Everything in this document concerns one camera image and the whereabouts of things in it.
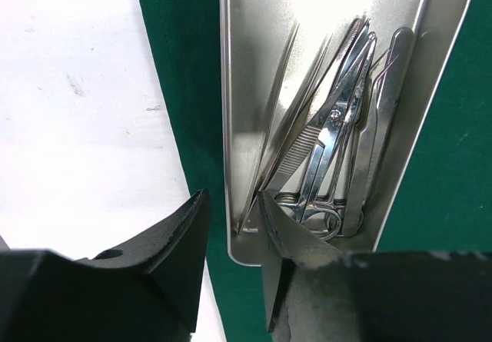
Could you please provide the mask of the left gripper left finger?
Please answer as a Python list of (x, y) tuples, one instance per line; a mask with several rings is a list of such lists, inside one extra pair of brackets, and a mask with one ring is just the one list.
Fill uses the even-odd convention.
[(3, 341), (188, 341), (210, 223), (206, 190), (92, 259), (1, 253)]

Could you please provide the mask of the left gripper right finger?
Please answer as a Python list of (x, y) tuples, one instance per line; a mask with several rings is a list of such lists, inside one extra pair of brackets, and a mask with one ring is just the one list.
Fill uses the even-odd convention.
[(489, 341), (491, 255), (344, 252), (258, 195), (266, 326), (275, 341)]

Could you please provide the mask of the green surgical cloth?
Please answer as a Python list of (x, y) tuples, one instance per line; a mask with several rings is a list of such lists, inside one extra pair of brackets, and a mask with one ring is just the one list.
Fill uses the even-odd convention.
[[(220, 339), (268, 341), (261, 274), (227, 253), (219, 0), (139, 0), (190, 192), (208, 189)], [(380, 251), (491, 249), (491, 0), (471, 0)]]

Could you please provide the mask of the silver forceps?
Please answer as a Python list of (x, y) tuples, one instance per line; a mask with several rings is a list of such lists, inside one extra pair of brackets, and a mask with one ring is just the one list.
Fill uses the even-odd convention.
[(258, 192), (271, 189), (273, 195), (277, 195), (311, 153), (324, 123), (317, 119), (317, 114), (324, 110), (329, 96), (328, 93), (320, 95), (319, 88), (323, 83), (328, 84), (330, 89), (336, 88), (343, 81), (356, 54), (361, 50), (368, 29), (369, 21), (354, 19), (328, 65), (324, 62), (331, 38), (324, 38), (274, 134), (271, 134), (274, 118), (270, 117), (261, 146), (265, 156), (261, 158), (256, 170), (249, 205), (244, 209), (238, 232), (248, 227)]

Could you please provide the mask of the metal instrument tray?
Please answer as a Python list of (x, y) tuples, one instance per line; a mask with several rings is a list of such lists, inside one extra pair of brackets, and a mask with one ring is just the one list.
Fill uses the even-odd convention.
[(385, 82), (380, 130), (364, 223), (334, 240), (350, 250), (377, 249), (384, 226), (466, 16), (470, 0), (220, 0), (222, 120), (228, 254), (256, 266), (257, 227), (246, 213), (276, 150), (284, 120), (324, 38), (332, 57), (350, 23), (371, 21), (381, 55), (399, 28), (414, 36), (401, 76)]

